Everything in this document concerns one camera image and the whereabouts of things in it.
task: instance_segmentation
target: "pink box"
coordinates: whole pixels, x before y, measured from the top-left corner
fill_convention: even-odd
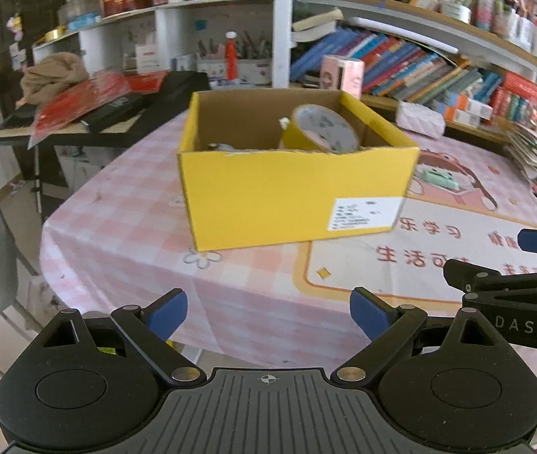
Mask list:
[[[321,63],[319,87],[328,90],[343,90],[354,98],[361,97],[365,63],[354,58],[326,54]]]

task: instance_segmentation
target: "yellow diamond print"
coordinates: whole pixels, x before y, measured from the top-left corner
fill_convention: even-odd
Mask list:
[[[327,277],[331,277],[331,273],[327,270],[327,268],[324,266],[320,270],[317,270],[317,274],[324,280]]]

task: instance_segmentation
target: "gray ribbed plate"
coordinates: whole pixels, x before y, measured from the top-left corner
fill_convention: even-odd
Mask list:
[[[369,396],[319,370],[218,369],[208,384],[168,395],[157,416],[100,454],[429,454],[392,428]],[[530,454],[526,445],[509,454]],[[5,454],[30,454],[11,447]]]

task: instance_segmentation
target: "metal screw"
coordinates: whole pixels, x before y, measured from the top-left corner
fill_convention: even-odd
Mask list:
[[[172,372],[172,379],[178,382],[191,382],[199,378],[201,372],[194,367],[179,367]]]
[[[346,382],[357,382],[365,379],[365,371],[358,367],[343,367],[336,372],[338,378]]]

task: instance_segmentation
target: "cartoon girl print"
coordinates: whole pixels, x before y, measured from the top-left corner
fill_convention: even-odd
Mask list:
[[[409,192],[448,206],[497,210],[497,202],[474,172],[449,154],[422,150]]]

